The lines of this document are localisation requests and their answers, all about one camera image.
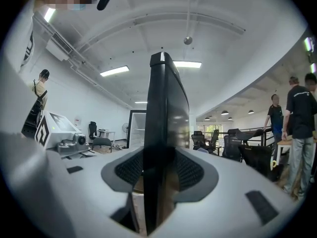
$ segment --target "camera lens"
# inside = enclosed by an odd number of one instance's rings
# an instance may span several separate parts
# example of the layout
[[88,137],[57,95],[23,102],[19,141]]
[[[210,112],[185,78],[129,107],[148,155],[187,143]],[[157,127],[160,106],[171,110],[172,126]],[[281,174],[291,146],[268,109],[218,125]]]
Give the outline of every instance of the camera lens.
[[85,144],[85,143],[86,143],[86,138],[85,138],[84,136],[80,136],[80,137],[78,138],[78,143],[79,143],[80,145]]

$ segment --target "black t-shirt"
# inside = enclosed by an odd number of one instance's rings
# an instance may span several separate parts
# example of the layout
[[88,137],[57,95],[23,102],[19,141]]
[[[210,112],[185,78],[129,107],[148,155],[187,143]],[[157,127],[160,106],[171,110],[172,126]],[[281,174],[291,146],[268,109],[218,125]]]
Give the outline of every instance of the black t-shirt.
[[317,102],[306,87],[294,86],[288,92],[286,110],[293,112],[293,138],[312,137],[312,116],[317,113]]
[[282,133],[283,113],[281,106],[270,106],[267,115],[271,117],[271,127],[273,133]]

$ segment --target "electric fan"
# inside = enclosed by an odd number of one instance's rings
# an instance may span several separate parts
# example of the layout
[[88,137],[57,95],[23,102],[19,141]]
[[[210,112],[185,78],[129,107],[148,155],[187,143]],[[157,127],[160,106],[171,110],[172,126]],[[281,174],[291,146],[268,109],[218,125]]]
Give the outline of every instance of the electric fan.
[[123,132],[125,132],[125,141],[128,140],[128,128],[129,128],[129,124],[128,124],[128,123],[125,123],[125,124],[122,126],[122,130],[123,130]]

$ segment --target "window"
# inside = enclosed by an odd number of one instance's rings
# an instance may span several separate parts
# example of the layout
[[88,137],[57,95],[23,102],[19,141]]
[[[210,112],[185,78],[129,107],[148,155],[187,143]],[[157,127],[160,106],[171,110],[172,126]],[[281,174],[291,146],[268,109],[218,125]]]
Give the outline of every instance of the window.
[[218,129],[219,132],[223,132],[221,124],[219,124],[219,125],[215,125],[215,124],[212,124],[212,125],[211,124],[210,125],[198,125],[197,129],[202,131],[203,134],[205,135],[205,137],[211,137],[212,136],[212,132],[215,129]]

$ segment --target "printed logo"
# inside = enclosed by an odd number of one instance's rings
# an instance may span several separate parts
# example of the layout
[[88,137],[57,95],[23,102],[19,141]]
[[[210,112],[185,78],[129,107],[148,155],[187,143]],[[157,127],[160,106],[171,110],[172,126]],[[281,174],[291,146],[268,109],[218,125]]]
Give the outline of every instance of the printed logo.
[[65,117],[50,113],[58,128],[62,131],[76,131]]
[[39,143],[41,143],[43,146],[45,146],[45,143],[49,137],[49,129],[48,129],[48,125],[46,123],[46,119],[45,117],[43,117],[41,124],[38,128],[38,131],[35,135],[35,140],[38,141]]

